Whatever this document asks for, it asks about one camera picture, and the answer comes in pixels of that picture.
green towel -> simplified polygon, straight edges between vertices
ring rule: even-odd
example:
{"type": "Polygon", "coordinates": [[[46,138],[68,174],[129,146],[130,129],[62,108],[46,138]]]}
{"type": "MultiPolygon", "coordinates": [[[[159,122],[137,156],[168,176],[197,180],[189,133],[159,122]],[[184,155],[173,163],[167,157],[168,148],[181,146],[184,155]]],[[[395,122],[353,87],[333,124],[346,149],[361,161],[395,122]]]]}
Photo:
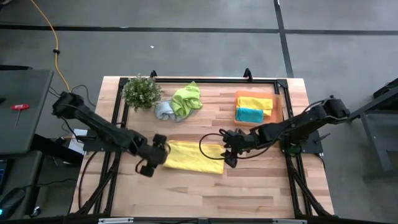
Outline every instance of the green towel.
{"type": "Polygon", "coordinates": [[[174,93],[170,103],[175,115],[186,118],[192,109],[200,109],[200,90],[195,82],[189,83],[186,87],[174,93]]]}

red tool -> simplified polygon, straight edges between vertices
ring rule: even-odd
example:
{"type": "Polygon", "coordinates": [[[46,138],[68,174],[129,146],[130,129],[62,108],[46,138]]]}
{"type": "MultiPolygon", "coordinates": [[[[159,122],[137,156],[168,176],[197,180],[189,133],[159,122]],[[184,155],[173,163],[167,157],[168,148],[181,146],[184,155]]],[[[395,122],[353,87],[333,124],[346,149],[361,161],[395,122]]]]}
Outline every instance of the red tool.
{"type": "Polygon", "coordinates": [[[19,113],[21,112],[21,110],[26,110],[26,109],[29,109],[30,108],[30,106],[28,105],[28,104],[19,104],[19,105],[12,105],[11,106],[11,109],[13,109],[13,110],[18,110],[18,115],[17,115],[17,120],[15,121],[15,127],[14,127],[14,129],[16,129],[17,128],[17,124],[18,124],[18,119],[19,119],[19,113]]]}

potted plant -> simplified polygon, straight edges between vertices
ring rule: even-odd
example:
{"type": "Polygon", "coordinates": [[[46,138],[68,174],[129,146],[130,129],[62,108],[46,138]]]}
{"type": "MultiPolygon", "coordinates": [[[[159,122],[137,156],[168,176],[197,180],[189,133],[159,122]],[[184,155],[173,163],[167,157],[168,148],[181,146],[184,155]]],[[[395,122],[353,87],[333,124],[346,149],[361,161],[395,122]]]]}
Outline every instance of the potted plant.
{"type": "Polygon", "coordinates": [[[134,111],[155,106],[162,98],[162,93],[153,78],[140,76],[130,78],[123,88],[123,98],[127,105],[134,107],[134,111]]]}

floor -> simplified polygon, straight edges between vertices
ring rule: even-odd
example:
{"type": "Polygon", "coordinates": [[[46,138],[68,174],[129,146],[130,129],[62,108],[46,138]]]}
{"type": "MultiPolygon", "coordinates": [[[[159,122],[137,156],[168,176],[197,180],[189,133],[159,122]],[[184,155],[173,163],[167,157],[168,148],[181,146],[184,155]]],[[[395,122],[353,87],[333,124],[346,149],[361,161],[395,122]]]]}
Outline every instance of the floor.
{"type": "MultiPolygon", "coordinates": [[[[280,7],[273,0],[36,2],[56,26],[114,29],[57,32],[61,71],[70,86],[86,85],[93,101],[105,75],[148,75],[156,70],[159,75],[240,77],[249,67],[255,77],[304,78],[310,101],[335,95],[354,111],[397,78],[395,0],[279,0],[280,7]],[[291,34],[295,30],[301,34],[291,34]]],[[[0,24],[46,26],[30,1],[23,0],[0,12],[0,24]]],[[[0,64],[54,70],[50,31],[0,32],[0,64]]],[[[52,87],[65,89],[59,77],[54,77],[52,87]]],[[[86,94],[84,89],[76,92],[86,94]]],[[[50,114],[54,101],[49,95],[37,128],[49,138],[63,134],[62,122],[50,114]]],[[[71,125],[84,128],[79,122],[71,125]]],[[[397,222],[398,182],[362,181],[379,164],[361,123],[329,125],[320,131],[331,132],[323,148],[335,213],[397,222]]],[[[42,174],[43,181],[55,175],[77,176],[78,168],[61,167],[56,172],[42,174]]],[[[72,192],[71,183],[48,187],[41,193],[46,211],[41,215],[67,213],[72,192]]]]}

yellow cloth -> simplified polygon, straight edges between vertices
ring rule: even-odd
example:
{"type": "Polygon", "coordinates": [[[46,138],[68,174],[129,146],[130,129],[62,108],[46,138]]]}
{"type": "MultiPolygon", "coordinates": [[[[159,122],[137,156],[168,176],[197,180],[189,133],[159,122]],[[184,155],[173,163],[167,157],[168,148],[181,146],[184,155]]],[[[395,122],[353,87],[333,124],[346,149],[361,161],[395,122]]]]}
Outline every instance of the yellow cloth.
{"type": "MultiPolygon", "coordinates": [[[[165,167],[213,174],[224,172],[224,160],[206,158],[199,151],[199,143],[170,140],[169,145],[171,152],[163,164],[165,167]]],[[[225,152],[223,146],[215,144],[202,144],[201,148],[207,156],[215,158],[220,158],[220,154],[225,152]]]]}
{"type": "Polygon", "coordinates": [[[255,98],[248,96],[238,97],[238,107],[257,109],[264,112],[264,116],[271,116],[272,112],[272,99],[255,98]]]}

